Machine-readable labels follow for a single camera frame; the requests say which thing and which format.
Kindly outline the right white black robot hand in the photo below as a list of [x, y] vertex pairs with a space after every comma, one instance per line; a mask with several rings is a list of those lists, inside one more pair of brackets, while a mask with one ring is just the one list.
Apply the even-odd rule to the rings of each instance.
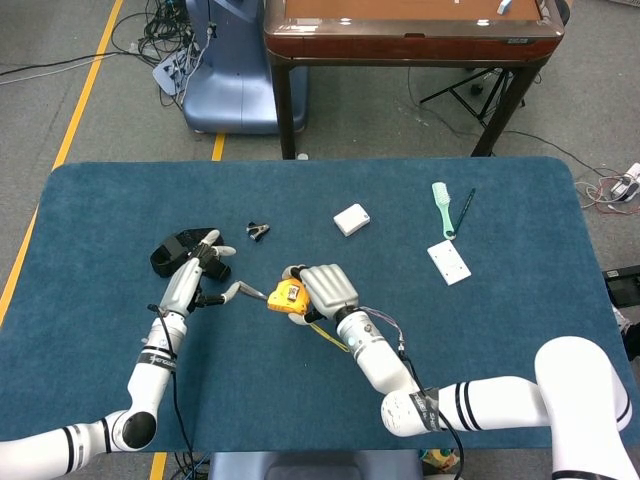
[[313, 313], [306, 315], [288, 313], [294, 324], [306, 325], [322, 317], [339, 323], [359, 305], [355, 287], [337, 264], [287, 266], [281, 278], [300, 280], [313, 306]]

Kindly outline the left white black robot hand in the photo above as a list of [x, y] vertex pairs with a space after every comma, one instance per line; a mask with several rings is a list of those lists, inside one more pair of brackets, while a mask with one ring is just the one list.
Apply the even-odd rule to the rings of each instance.
[[191, 251], [187, 261], [172, 275], [160, 301], [162, 312], [173, 312], [184, 317], [196, 308], [223, 305], [229, 302], [241, 289], [239, 281], [234, 282], [222, 294], [208, 295], [202, 292], [201, 277], [204, 274], [226, 278], [226, 266], [219, 259], [236, 253], [233, 247], [219, 245], [220, 231], [210, 230]]

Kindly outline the yellow tape measure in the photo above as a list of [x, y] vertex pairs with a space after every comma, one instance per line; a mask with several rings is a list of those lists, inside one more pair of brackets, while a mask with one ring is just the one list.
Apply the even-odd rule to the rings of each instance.
[[269, 295], [259, 292], [245, 282], [237, 281], [230, 287], [230, 292], [232, 294], [241, 292], [250, 297], [265, 301], [267, 308], [270, 310], [286, 313], [289, 316], [296, 315], [296, 324], [310, 326], [311, 329], [324, 340], [332, 343], [343, 352], [348, 351], [346, 345], [317, 326], [314, 320], [311, 322], [306, 321], [307, 317], [311, 318], [311, 299], [300, 280], [295, 278], [281, 280], [275, 290]]

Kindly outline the small white box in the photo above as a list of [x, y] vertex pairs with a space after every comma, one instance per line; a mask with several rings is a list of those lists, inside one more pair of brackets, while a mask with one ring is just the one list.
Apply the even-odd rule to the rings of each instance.
[[368, 225], [371, 218], [364, 207], [359, 203], [354, 203], [333, 217], [335, 225], [340, 232], [349, 237], [365, 225]]

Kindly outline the blue carpet mat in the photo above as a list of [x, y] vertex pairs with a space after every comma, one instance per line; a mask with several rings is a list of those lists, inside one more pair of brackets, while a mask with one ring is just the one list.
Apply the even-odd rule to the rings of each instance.
[[[471, 276], [447, 286], [427, 249], [444, 240], [432, 184], [444, 182], [450, 240]], [[345, 237], [354, 203], [371, 221]], [[250, 222], [267, 223], [260, 242]], [[598, 343], [633, 405], [640, 392], [568, 167], [551, 157], [79, 163], [48, 178], [0, 327], [0, 441], [90, 423], [129, 406], [127, 384], [167, 282], [149, 258], [167, 236], [214, 227], [235, 247], [233, 279], [271, 290], [292, 264], [335, 263], [361, 301], [394, 317], [425, 386], [534, 378], [547, 340]], [[195, 311], [164, 397], [155, 451], [397, 449], [400, 439], [354, 359], [258, 301]]]

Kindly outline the mint green brush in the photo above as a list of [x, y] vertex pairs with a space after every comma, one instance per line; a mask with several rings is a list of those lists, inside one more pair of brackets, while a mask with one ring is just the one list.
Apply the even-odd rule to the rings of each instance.
[[441, 215], [443, 236], [447, 240], [453, 240], [455, 238], [455, 228], [452, 224], [449, 213], [451, 198], [448, 193], [447, 185], [444, 182], [434, 182], [432, 184], [432, 192], [435, 205]]

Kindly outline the blue grey robot torso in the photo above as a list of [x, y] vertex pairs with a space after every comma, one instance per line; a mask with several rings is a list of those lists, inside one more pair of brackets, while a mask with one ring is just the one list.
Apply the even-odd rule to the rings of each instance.
[[215, 453], [208, 480], [424, 479], [415, 450], [352, 450]]

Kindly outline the yellow green package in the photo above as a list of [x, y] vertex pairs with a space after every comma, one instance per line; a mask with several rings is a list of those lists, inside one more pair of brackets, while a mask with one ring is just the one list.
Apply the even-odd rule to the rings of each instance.
[[421, 464], [425, 475], [450, 474], [460, 464], [456, 449], [428, 449], [421, 453]]

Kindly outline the white power strip with plugs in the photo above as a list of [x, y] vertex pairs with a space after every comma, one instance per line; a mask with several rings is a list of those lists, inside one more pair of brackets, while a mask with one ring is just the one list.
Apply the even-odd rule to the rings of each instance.
[[175, 96], [184, 89], [192, 65], [192, 58], [187, 49], [182, 49], [162, 60], [153, 69], [152, 75], [165, 94]]

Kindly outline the black tripod stand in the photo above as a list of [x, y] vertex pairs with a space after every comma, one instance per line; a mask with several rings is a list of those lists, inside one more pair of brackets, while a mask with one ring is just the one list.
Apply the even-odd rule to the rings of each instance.
[[[486, 68], [482, 70], [468, 69], [467, 72], [469, 73], [467, 78], [420, 99], [418, 101], [418, 105], [423, 106], [427, 102], [435, 100], [436, 98], [449, 95], [482, 127], [486, 127], [489, 119], [493, 116], [497, 107], [506, 97], [507, 90], [515, 79], [515, 73], [511, 70], [499, 68]], [[484, 97], [485, 84], [489, 80], [493, 81], [492, 86], [489, 88], [489, 93], [484, 98], [484, 103], [480, 108], [476, 108], [463, 95], [462, 90], [464, 88], [468, 88], [469, 95], [472, 99], [481, 99]]]

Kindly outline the brown mahjong table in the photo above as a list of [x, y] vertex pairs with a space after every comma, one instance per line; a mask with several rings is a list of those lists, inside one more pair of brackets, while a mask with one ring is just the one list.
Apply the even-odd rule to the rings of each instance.
[[472, 152], [487, 157], [565, 33], [556, 0], [264, 0], [281, 154], [296, 156], [290, 72], [311, 66], [499, 68], [506, 92]]

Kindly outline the black box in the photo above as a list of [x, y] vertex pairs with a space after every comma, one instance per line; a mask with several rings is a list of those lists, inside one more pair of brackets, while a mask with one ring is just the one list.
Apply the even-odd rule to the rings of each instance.
[[640, 265], [606, 270], [603, 277], [615, 307], [640, 306]]

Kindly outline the white wall switch plate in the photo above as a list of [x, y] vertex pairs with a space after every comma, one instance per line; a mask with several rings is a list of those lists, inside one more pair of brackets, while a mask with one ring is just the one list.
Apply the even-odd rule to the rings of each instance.
[[471, 276], [471, 271], [450, 240], [444, 240], [427, 249], [447, 286], [452, 286]]

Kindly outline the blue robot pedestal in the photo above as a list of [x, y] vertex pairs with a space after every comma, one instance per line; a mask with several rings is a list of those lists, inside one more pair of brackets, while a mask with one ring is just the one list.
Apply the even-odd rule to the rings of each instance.
[[194, 131], [244, 135], [279, 132], [271, 65], [264, 43], [264, 0], [185, 0], [204, 49], [182, 109]]

